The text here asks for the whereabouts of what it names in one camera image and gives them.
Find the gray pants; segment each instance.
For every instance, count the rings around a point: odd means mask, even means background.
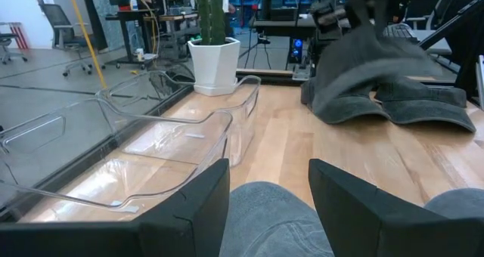
[[[425,208],[448,218],[484,217],[484,190],[450,190]],[[288,190],[268,182],[231,193],[221,257],[332,257],[318,214]]]

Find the clear plastic tray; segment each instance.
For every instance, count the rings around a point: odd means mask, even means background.
[[[257,98],[261,79],[246,76],[232,94],[207,97],[192,92],[166,111],[163,116],[178,119],[202,119],[215,110],[229,112],[234,120],[228,134],[230,148],[226,156],[231,166],[240,163],[255,132]],[[143,111],[168,98],[190,82],[176,82],[161,71],[150,71],[135,76],[112,88],[98,92],[97,96],[109,101],[124,113],[142,114]]]
[[[231,121],[136,116],[97,98],[45,114],[0,133],[0,209],[21,221],[129,220],[222,158]]]

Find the cactus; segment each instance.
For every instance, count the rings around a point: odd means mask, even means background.
[[[225,21],[222,0],[197,0],[201,45],[225,44]]]

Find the blue light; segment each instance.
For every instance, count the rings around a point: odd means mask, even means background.
[[[303,41],[301,41],[300,39],[297,39],[296,41],[294,41],[294,45],[296,47],[301,47],[303,46]]]

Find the white planter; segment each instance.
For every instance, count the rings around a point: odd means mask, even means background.
[[[225,45],[197,45],[201,39],[189,41],[194,60],[196,92],[216,96],[231,94],[237,84],[235,72],[239,61],[240,42],[226,38]]]

